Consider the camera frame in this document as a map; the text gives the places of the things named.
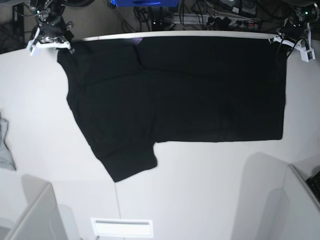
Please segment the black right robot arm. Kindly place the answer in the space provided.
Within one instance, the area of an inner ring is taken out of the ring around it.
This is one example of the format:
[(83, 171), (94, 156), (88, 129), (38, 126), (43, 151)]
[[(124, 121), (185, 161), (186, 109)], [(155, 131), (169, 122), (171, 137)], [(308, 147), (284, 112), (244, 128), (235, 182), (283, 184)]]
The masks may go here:
[(74, 23), (64, 20), (64, 11), (66, 7), (85, 8), (92, 3), (92, 0), (31, 0), (28, 8), (37, 25), (26, 46), (30, 55), (39, 55), (43, 49), (67, 49), (73, 53)]

